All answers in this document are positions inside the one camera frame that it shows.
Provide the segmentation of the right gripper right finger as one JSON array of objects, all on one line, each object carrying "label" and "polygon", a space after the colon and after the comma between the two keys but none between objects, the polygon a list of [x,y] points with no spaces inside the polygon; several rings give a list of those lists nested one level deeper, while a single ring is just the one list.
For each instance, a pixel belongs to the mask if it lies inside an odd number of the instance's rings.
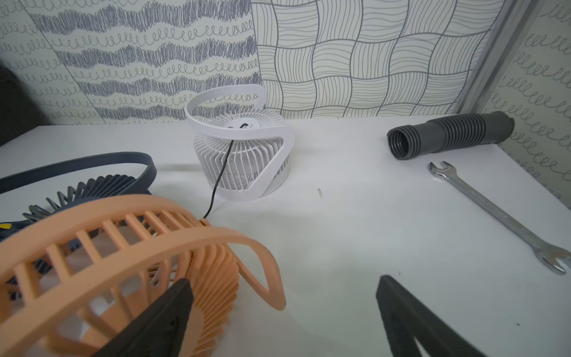
[{"label": "right gripper right finger", "polygon": [[376,300],[394,356],[478,356],[484,354],[430,311],[397,280],[380,277]]}]

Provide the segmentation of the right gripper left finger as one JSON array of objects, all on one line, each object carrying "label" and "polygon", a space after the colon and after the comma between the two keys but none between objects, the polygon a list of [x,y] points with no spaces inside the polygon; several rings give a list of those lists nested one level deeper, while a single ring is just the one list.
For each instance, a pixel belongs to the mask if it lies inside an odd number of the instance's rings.
[{"label": "right gripper left finger", "polygon": [[188,279],[174,283],[95,356],[177,356],[193,306]]}]

